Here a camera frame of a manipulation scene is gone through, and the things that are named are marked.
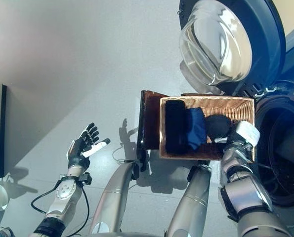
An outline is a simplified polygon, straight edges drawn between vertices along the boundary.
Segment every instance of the woven basket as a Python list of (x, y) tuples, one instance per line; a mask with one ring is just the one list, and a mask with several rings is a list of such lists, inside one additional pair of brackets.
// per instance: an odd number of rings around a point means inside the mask
[(200, 95), (200, 96), (177, 96), (164, 97), (160, 100), (160, 157), (167, 159), (201, 159), (220, 160), (222, 154), (218, 151), (216, 144), (210, 138), (208, 143), (200, 146), (195, 153), (185, 155), (173, 155), (166, 152), (166, 101), (182, 100), (186, 108), (201, 107), (205, 117), (210, 115), (225, 115), (231, 119), (232, 123), (238, 121), (248, 121), (254, 125), (254, 100), (245, 97)]

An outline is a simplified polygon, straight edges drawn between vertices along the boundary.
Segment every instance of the gray floor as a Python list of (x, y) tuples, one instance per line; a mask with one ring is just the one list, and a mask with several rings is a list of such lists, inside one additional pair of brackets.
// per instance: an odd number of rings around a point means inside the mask
[[(138, 127), (140, 91), (194, 92), (179, 70), (179, 0), (0, 0), (0, 82), (8, 86), (6, 170), (12, 189), (1, 226), (16, 236), (33, 232), (42, 215), (30, 207), (66, 172), (66, 151), (90, 122), (111, 144), (91, 157), (86, 187), (90, 214), (123, 159), (119, 128)], [(135, 145), (137, 134), (130, 137)], [(190, 162), (160, 160), (132, 181), (123, 231), (163, 235), (187, 186)], [(217, 196), (219, 163), (212, 164), (204, 236), (236, 236)], [(37, 205), (47, 209), (53, 196)], [(80, 199), (65, 235), (85, 219)], [(89, 224), (81, 232), (88, 232)]]

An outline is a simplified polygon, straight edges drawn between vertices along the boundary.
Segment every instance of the robotic hand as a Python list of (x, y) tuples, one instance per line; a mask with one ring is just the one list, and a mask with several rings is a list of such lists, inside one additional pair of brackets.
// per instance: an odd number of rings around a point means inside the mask
[(291, 237), (273, 213), (271, 199), (248, 166), (259, 131), (242, 121), (229, 136), (217, 139), (226, 142), (221, 161), (221, 197), (229, 218), (238, 222), (239, 237)]
[(94, 123), (91, 123), (77, 140), (72, 141), (67, 151), (67, 159), (69, 162), (68, 172), (57, 182), (51, 191), (46, 193), (49, 194), (52, 191), (56, 193), (54, 202), (50, 206), (49, 211), (45, 213), (36, 208), (33, 204), (44, 195), (33, 200), (32, 207), (44, 213), (45, 217), (30, 237), (60, 237), (75, 214), (76, 204), (82, 192), (88, 204), (83, 185), (89, 185), (92, 181), (89, 173), (85, 173), (90, 165), (89, 156), (110, 143), (109, 139), (105, 139), (96, 144), (95, 142), (98, 141), (97, 135), (97, 127)]
[(67, 151), (67, 159), (70, 160), (75, 157), (88, 158), (110, 143), (109, 139), (105, 139), (95, 144), (99, 139), (97, 136), (97, 127), (94, 123), (90, 123), (81, 133), (80, 137), (77, 140), (72, 141), (70, 148)]

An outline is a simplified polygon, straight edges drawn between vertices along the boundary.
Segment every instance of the washing machine door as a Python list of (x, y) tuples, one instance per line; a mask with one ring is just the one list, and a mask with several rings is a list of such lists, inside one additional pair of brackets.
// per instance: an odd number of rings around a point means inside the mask
[[(198, 0), (180, 1), (179, 17), (182, 29), (187, 24), (196, 2)], [(222, 83), (217, 87), (227, 95), (254, 97), (256, 94), (262, 94), (265, 88), (270, 88), (278, 79), (285, 59), (285, 34), (277, 9), (272, 0), (218, 0), (218, 2), (228, 7), (246, 30), (252, 49), (252, 63), (248, 75), (243, 80)]]

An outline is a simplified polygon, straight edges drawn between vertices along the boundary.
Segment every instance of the washing machine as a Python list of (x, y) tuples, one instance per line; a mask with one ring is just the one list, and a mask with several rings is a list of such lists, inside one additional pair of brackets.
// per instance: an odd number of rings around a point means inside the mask
[[(188, 24), (197, 2), (180, 1), (181, 29)], [(261, 137), (252, 169), (275, 205), (294, 206), (294, 32), (285, 37), (279, 13), (271, 0), (218, 2), (227, 6), (246, 30), (252, 62), (243, 79), (226, 80), (216, 86), (226, 95), (255, 99), (255, 125)], [(209, 27), (200, 24), (197, 27), (214, 34)]]

